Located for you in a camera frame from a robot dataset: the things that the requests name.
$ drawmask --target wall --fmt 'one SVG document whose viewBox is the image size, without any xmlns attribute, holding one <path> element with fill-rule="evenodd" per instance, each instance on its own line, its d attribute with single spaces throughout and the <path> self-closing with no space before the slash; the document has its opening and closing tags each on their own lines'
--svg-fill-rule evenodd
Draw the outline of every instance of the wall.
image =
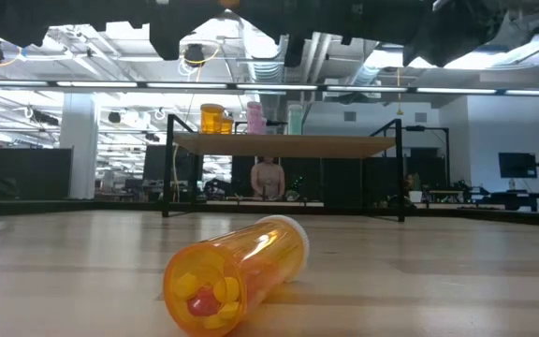
<svg viewBox="0 0 539 337">
<path fill-rule="evenodd" d="M 471 96 L 468 98 L 473 185 L 505 191 L 498 153 L 534 153 L 539 161 L 539 97 Z M 517 181 L 518 189 L 539 191 L 538 179 Z"/>
<path fill-rule="evenodd" d="M 451 182 L 472 179 L 467 97 L 459 98 L 440 109 L 440 126 L 450 129 Z"/>
<path fill-rule="evenodd" d="M 325 136 L 369 136 L 373 131 L 386 125 L 395 118 L 402 118 L 403 126 L 424 125 L 439 126 L 439 111 L 432 109 L 430 103 L 403 103 L 401 109 L 402 116 L 397 115 L 399 105 L 392 103 L 388 106 L 382 104 L 351 104 L 315 102 L 307 121 L 305 122 L 303 133 L 305 135 L 325 135 Z M 357 113 L 356 122 L 345 122 L 344 112 L 355 111 Z M 428 114 L 427 123 L 416 123 L 415 113 L 426 112 Z M 390 137 L 394 137 L 394 130 L 388 132 Z M 437 132 L 406 132 L 402 134 L 402 144 L 405 148 L 410 147 L 444 147 L 444 133 Z"/>
</svg>

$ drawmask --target orange bottle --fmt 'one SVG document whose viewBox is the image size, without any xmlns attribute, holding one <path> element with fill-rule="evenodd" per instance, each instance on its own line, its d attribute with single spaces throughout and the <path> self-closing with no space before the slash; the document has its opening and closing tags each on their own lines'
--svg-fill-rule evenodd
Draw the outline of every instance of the orange bottle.
<svg viewBox="0 0 539 337">
<path fill-rule="evenodd" d="M 273 288 L 294 279 L 308 256 L 302 226 L 269 216 L 178 252 L 166 268 L 164 300 L 188 335 L 224 336 Z"/>
</svg>

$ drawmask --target woman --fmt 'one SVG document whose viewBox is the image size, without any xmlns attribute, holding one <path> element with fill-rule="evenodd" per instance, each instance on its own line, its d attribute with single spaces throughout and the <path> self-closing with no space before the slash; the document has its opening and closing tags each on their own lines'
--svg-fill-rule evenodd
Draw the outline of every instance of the woman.
<svg viewBox="0 0 539 337">
<path fill-rule="evenodd" d="M 284 170 L 274 164 L 273 157 L 259 158 L 259 164 L 251 169 L 251 186 L 255 198 L 264 200 L 281 199 L 284 196 Z"/>
</svg>

